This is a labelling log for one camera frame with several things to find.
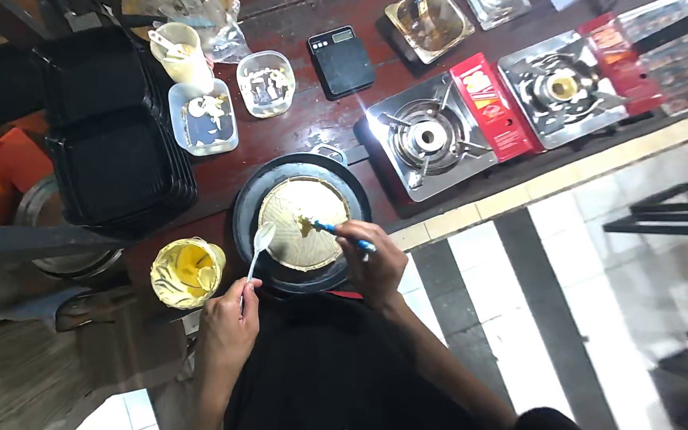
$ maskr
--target blue brush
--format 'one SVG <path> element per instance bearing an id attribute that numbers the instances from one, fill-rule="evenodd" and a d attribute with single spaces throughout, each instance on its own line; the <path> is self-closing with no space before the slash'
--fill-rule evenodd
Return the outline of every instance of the blue brush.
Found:
<path id="1" fill-rule="evenodd" d="M 309 217 L 305 217 L 304 220 L 308 221 L 310 224 L 312 224 L 312 227 L 315 227 L 316 229 L 326 230 L 327 232 L 331 233 L 333 236 L 338 236 L 336 234 L 335 226 L 332 226 L 331 224 L 323 224 L 319 220 L 314 220 L 314 219 L 309 218 Z M 376 246 L 367 240 L 363 240 L 363 239 L 358 240 L 357 241 L 357 247 L 359 249 L 364 249 L 367 252 L 376 252 Z"/>

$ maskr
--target pan handle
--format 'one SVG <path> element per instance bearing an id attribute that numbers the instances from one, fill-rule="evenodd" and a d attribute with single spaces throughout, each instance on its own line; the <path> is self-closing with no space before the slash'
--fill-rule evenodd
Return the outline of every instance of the pan handle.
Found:
<path id="1" fill-rule="evenodd" d="M 321 149 L 328 149 L 331 152 L 329 152 L 328 154 L 323 154 L 320 152 Z M 322 155 L 323 157 L 328 157 L 328 158 L 331 158 L 333 160 L 339 161 L 339 163 L 343 164 L 344 167 L 346 167 L 348 165 L 344 151 L 342 151 L 341 149 L 338 149 L 335 146 L 331 146 L 327 143 L 321 143 L 319 145 L 316 145 L 314 148 L 312 148 L 312 151 L 310 151 L 310 152 L 311 152 L 311 154 L 318 154 L 318 155 Z"/>

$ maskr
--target hand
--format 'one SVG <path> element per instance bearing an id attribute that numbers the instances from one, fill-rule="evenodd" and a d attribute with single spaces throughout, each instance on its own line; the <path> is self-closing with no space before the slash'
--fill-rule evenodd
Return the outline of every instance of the hand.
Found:
<path id="1" fill-rule="evenodd" d="M 397 287 L 407 266 L 407 256 L 376 224 L 349 220 L 336 226 L 336 232 L 342 236 L 336 241 L 349 263 L 355 288 L 372 308 L 384 308 L 390 299 L 399 296 Z M 363 262 L 363 251 L 348 239 L 365 239 L 376 246 L 376 252 Z"/>
<path id="2" fill-rule="evenodd" d="M 196 363 L 204 378 L 211 373 L 238 377 L 259 333 L 259 298 L 254 288 L 260 286 L 259 279 L 238 279 L 222 297 L 209 299 L 203 305 Z"/>

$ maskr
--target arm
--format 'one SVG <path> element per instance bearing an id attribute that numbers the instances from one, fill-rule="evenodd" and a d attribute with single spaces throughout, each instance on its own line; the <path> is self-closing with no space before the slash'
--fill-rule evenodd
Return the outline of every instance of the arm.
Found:
<path id="1" fill-rule="evenodd" d="M 397 286 L 407 257 L 379 226 L 350 220 L 336 227 L 339 234 L 365 239 L 377 252 L 363 262 L 360 251 L 339 237 L 349 262 L 352 282 L 365 302 L 401 327 L 416 347 L 418 371 L 469 412 L 482 416 L 491 428 L 512 428 L 517 416 L 490 389 L 479 382 L 408 308 Z"/>
<path id="2" fill-rule="evenodd" d="M 223 427 L 230 393 L 259 332 L 259 299 L 254 287 L 261 285 L 258 279 L 238 279 L 222 297 L 212 298 L 203 306 L 196 350 L 196 408 L 192 426 L 196 430 Z"/>

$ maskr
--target black shirt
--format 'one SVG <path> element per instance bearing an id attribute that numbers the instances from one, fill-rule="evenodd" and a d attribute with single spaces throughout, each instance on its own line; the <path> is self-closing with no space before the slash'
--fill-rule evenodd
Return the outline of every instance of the black shirt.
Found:
<path id="1" fill-rule="evenodd" d="M 359 301 L 263 300 L 260 325 L 225 430 L 483 428 L 418 374 L 406 336 Z M 578 429 L 550 408 L 525 413 L 515 428 Z"/>

